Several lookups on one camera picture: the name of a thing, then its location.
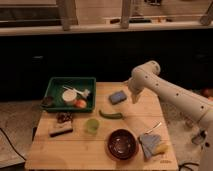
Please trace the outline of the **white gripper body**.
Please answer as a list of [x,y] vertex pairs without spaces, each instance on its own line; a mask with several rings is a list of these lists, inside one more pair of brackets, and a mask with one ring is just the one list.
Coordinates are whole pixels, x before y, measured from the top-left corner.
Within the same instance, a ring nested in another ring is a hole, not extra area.
[[131,92],[132,103],[136,104],[140,98],[140,93],[142,92],[142,88],[136,88],[132,84],[129,84],[128,89]]

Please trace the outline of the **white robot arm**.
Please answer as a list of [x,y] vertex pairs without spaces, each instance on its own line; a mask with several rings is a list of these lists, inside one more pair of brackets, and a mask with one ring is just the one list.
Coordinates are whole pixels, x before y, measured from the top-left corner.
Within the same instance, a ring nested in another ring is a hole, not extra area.
[[160,78],[160,71],[160,65],[156,61],[149,61],[132,69],[127,81],[132,103],[137,103],[140,93],[148,88],[204,129],[207,136],[198,171],[213,171],[213,101]]

